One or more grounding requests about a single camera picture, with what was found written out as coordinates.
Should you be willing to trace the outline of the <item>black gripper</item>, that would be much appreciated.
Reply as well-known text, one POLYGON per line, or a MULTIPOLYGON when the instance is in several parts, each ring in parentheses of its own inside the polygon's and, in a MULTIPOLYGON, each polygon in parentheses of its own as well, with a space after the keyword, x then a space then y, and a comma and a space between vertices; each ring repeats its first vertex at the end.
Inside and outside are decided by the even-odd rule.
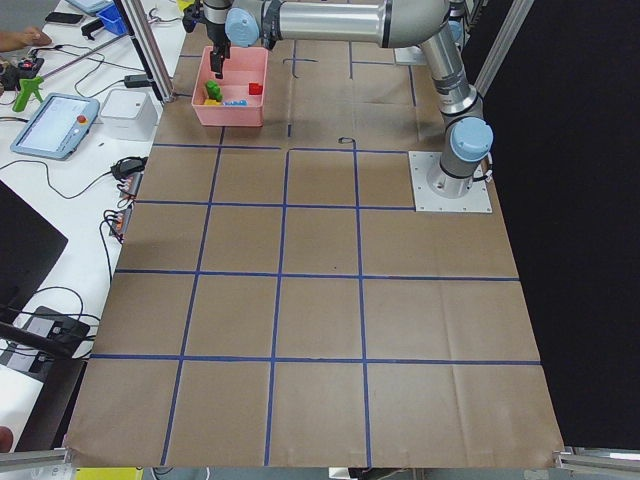
POLYGON ((213 43, 210 52, 210 70, 216 79, 223 78, 223 58, 230 57, 231 42, 225 32, 230 0, 195 0, 183 9, 183 27, 191 33, 197 23, 205 25, 207 36, 213 43))

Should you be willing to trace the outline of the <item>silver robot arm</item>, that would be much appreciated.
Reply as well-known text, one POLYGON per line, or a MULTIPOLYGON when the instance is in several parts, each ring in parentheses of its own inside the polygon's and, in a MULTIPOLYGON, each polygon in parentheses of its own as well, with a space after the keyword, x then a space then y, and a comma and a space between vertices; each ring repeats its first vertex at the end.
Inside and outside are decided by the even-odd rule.
POLYGON ((320 40, 418 47, 445 122, 445 147, 426 179, 435 194, 458 199, 478 181, 475 171, 490 153, 493 132, 483 119, 481 96, 467 79, 449 12, 447 1, 191 1, 182 10, 182 23, 186 32, 205 26, 212 42, 210 66, 218 77, 233 46, 271 50, 281 40, 320 40))

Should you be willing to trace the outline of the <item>person hand at table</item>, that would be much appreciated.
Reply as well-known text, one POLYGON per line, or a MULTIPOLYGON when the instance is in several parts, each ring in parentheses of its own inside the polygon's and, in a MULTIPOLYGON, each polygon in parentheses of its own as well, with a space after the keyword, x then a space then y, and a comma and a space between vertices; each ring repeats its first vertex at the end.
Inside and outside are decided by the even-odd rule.
POLYGON ((41 47, 52 43, 52 39, 36 27, 27 27, 23 31, 2 32, 1 51, 8 52, 27 47, 41 47))

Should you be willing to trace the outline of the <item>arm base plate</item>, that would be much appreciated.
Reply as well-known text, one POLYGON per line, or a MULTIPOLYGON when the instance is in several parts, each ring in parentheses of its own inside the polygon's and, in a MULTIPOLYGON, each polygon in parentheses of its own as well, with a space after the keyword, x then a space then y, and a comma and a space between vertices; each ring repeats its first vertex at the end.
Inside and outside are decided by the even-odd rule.
POLYGON ((474 181, 475 174, 482 173, 481 167, 477 166, 471 177, 457 179, 444 172, 440 157, 440 152, 408 152, 415 211, 491 214, 486 181, 474 181))

